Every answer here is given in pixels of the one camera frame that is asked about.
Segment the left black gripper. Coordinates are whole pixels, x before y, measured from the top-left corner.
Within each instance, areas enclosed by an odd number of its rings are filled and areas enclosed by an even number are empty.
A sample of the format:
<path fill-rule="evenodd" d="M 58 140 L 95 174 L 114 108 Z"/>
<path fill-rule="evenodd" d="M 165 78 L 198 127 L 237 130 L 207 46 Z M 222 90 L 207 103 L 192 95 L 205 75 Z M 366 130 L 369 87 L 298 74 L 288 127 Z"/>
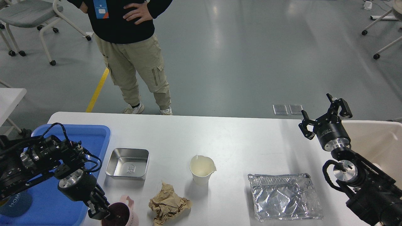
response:
<path fill-rule="evenodd" d="M 67 179 L 59 181 L 58 190 L 71 201 L 81 201 L 89 207 L 88 215 L 91 219 L 112 220 L 114 218 L 114 214 L 109 209 L 110 203 L 105 197 L 105 192 L 92 173 L 82 171 L 72 173 Z"/>

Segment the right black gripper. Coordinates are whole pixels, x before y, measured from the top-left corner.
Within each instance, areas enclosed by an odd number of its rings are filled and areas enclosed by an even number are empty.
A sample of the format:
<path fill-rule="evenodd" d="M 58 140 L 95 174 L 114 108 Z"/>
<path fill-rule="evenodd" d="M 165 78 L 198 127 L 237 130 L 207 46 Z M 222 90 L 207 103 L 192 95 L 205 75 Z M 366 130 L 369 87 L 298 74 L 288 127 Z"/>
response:
<path fill-rule="evenodd" d="M 342 125 L 342 119 L 353 117 L 348 103 L 340 98 L 333 98 L 329 93 L 326 94 L 330 101 L 327 116 L 321 116 L 316 120 L 311 120 L 305 110 L 301 110 L 303 120 L 298 124 L 303 135 L 312 140 L 315 135 L 319 140 L 322 149 L 331 152 L 337 147 L 345 147 L 350 144 L 350 137 Z M 307 126 L 313 126 L 314 132 L 308 130 Z"/>

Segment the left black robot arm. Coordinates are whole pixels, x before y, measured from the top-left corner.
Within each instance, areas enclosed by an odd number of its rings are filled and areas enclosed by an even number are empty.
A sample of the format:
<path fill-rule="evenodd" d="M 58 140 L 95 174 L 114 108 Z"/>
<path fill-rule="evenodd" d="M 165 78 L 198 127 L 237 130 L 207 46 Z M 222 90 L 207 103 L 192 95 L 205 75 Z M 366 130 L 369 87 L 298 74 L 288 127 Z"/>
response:
<path fill-rule="evenodd" d="M 64 140 L 45 134 L 17 140 L 1 135 L 1 200 L 55 177 L 58 190 L 71 201 L 83 202 L 90 218 L 112 220 L 116 215 L 93 175 L 102 160 L 81 142 L 70 140 L 64 125 L 61 128 Z"/>

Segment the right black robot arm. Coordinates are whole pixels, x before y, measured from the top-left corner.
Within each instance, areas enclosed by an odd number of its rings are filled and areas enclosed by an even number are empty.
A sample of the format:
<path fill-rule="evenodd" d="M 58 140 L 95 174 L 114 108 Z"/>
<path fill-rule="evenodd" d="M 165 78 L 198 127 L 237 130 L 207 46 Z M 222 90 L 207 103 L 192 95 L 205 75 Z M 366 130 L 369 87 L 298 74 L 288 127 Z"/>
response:
<path fill-rule="evenodd" d="M 351 149 L 351 139 L 342 124 L 343 118 L 353 117 L 350 107 L 342 98 L 326 96 L 330 101 L 327 112 L 311 120 L 301 110 L 303 120 L 298 125 L 307 139 L 317 137 L 322 149 L 331 153 L 332 159 L 322 168 L 326 182 L 347 195 L 346 206 L 365 223 L 400 226 L 402 192 L 396 180 Z"/>

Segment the person's left hand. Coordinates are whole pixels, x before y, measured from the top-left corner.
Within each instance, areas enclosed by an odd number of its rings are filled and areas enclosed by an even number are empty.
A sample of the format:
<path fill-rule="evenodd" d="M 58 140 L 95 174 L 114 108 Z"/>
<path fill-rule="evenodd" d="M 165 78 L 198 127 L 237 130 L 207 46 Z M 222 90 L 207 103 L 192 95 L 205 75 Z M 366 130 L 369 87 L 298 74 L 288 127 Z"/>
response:
<path fill-rule="evenodd" d="M 132 9 L 129 12 L 127 12 L 125 15 L 123 15 L 123 19 L 126 21 L 132 21 L 136 20 L 134 23 L 136 25 L 141 24 L 142 22 L 145 21 L 150 21 L 153 20 L 153 17 L 151 16 L 148 6 L 148 2 L 144 1 L 141 4 L 137 3 L 130 3 L 124 6 L 124 9 Z"/>

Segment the person's right hand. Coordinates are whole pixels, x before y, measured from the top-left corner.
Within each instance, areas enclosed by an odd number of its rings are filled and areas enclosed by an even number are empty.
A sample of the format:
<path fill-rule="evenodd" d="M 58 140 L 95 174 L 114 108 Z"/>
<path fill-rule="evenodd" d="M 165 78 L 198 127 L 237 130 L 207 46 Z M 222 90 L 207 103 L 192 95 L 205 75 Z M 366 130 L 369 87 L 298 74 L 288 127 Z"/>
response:
<path fill-rule="evenodd" d="M 88 14 L 88 6 L 85 4 L 85 2 L 82 2 L 81 5 L 79 6 L 79 9 L 84 13 Z"/>

